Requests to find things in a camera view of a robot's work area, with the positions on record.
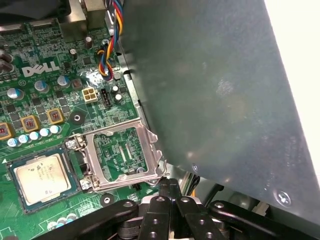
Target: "green circuit board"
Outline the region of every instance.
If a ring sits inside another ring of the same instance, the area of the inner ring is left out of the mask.
[[[24,23],[22,31],[0,35],[0,43],[3,44],[4,50],[13,56],[14,65],[12,72],[4,71],[0,74],[0,133],[3,128],[1,124],[5,123],[9,126],[12,137],[17,139],[30,133],[22,126],[23,118],[33,116],[39,129],[49,129],[53,123],[48,118],[48,112],[59,109],[63,115],[63,122],[56,124],[60,127],[57,134],[15,147],[8,146],[8,139],[0,140],[0,240],[8,236],[29,240],[54,229],[61,219],[65,220],[67,216],[80,218],[102,207],[101,198],[105,193],[84,193],[78,189],[78,192],[68,198],[58,200],[33,213],[25,213],[21,205],[21,194],[18,193],[8,171],[10,163],[17,159],[20,161],[24,156],[37,155],[45,149],[61,146],[72,134],[87,133],[138,117],[115,52],[111,55],[111,65],[114,73],[121,74],[121,79],[106,81],[98,72],[97,51],[102,47],[102,40],[110,39],[107,28],[88,30],[87,35],[93,40],[90,49],[85,47],[83,40],[65,43],[56,22],[45,28],[33,28],[30,24]],[[76,50],[76,59],[70,54],[70,49]],[[59,76],[68,77],[71,85],[60,86],[57,82]],[[36,81],[44,81],[49,91],[37,91]],[[114,95],[110,93],[115,85],[119,87],[122,96],[120,102],[115,101]],[[82,89],[87,87],[94,88],[96,102],[85,103]],[[23,99],[9,98],[7,92],[10,88],[23,91]],[[102,90],[108,93],[108,105],[105,103]],[[75,115],[80,116],[80,122],[75,121]],[[138,167],[145,167],[145,159],[135,129],[127,129],[112,137],[98,135],[95,143],[101,167],[109,179],[114,180],[119,174],[129,174]],[[72,163],[72,172],[77,179],[81,179],[83,174],[79,156],[73,151],[66,154]],[[139,201],[157,191],[146,183],[141,183],[140,188],[137,191],[128,186],[109,193],[116,201]]]

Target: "capacitor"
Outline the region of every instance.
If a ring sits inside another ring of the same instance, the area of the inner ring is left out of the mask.
[[[49,92],[49,89],[50,89],[49,85],[46,84],[46,82],[42,81],[42,80],[36,81],[34,83],[34,88],[43,94],[46,94],[47,92]]]
[[[6,62],[3,59],[0,59],[0,72],[2,70],[10,73],[10,72],[13,72],[15,70],[15,66],[13,66],[11,63]]]
[[[111,93],[112,94],[116,94],[117,92],[119,92],[119,87],[117,85],[114,85],[112,88],[111,88]]]
[[[59,84],[59,86],[61,86],[62,88],[68,88],[70,87],[70,84],[71,84],[69,78],[63,75],[59,76],[56,81]]]
[[[29,143],[31,142],[30,138],[29,138],[29,135],[26,135],[26,134],[22,134],[18,137],[18,140],[21,144],[26,144],[26,143]]]
[[[51,132],[48,128],[40,129],[39,133],[42,137],[49,137],[51,135]]]
[[[72,59],[73,59],[73,60],[77,60],[77,59],[78,59],[77,50],[75,50],[74,48],[70,48],[69,53],[70,53],[70,55],[72,56]]]
[[[92,37],[86,36],[84,39],[84,46],[86,49],[91,49],[94,44],[94,41],[92,40]]]
[[[32,140],[32,141],[35,141],[35,140],[40,140],[41,136],[39,135],[39,133],[37,131],[32,131],[30,132],[29,134],[29,138]]]
[[[118,93],[118,94],[116,94],[114,96],[114,101],[115,102],[119,103],[121,100],[122,100],[122,95],[121,94]]]
[[[11,148],[15,148],[15,147],[18,147],[19,146],[19,142],[16,138],[10,138],[8,141],[7,141],[7,144],[9,147]]]
[[[61,131],[61,127],[60,127],[60,126],[52,125],[52,126],[50,127],[50,132],[51,132],[52,134],[58,134],[58,133],[60,133],[60,131]]]
[[[0,59],[5,60],[7,63],[11,63],[14,60],[14,57],[5,50],[0,49]]]
[[[25,96],[25,93],[18,89],[18,88],[9,88],[8,91],[6,92],[9,98],[15,99],[15,100],[22,100]]]

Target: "solid capacitor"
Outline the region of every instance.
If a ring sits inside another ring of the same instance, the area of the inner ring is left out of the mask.
[[[0,59],[5,60],[7,63],[11,63],[14,60],[14,57],[5,50],[0,49]]]
[[[92,46],[93,46],[93,40],[92,40],[92,37],[90,36],[86,36],[85,39],[84,39],[84,46],[86,49],[91,49]]]
[[[15,70],[15,66],[13,66],[11,63],[6,62],[3,59],[0,59],[0,72],[2,70],[10,73],[10,72],[13,72]]]
[[[47,92],[49,92],[49,89],[50,89],[49,85],[46,84],[46,82],[42,81],[42,80],[36,81],[34,83],[34,88],[43,94],[46,94]]]
[[[25,96],[24,92],[18,88],[9,88],[6,92],[9,98],[15,100],[22,100]]]
[[[16,138],[10,138],[6,143],[11,148],[14,148],[14,147],[18,146],[18,140]]]
[[[56,80],[59,86],[63,88],[68,88],[70,87],[70,80],[67,76],[59,76],[58,79]]]

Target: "cable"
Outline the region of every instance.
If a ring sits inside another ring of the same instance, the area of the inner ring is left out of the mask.
[[[213,185],[212,189],[210,190],[208,196],[204,200],[204,206],[207,208],[209,204],[212,202],[212,199],[214,199],[215,195],[222,191],[225,187],[220,184]]]
[[[98,66],[99,73],[106,78],[107,81],[111,80],[114,76],[111,64],[109,63],[109,58],[111,53],[123,31],[123,8],[119,0],[104,0],[104,6],[108,9],[110,6],[114,7],[114,34],[109,42],[108,46],[104,46],[102,50],[97,52],[101,55],[100,63]]]

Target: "gray metal surface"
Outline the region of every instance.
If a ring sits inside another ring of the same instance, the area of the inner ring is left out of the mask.
[[[320,224],[317,176],[264,1],[127,0],[121,43],[168,162]]]

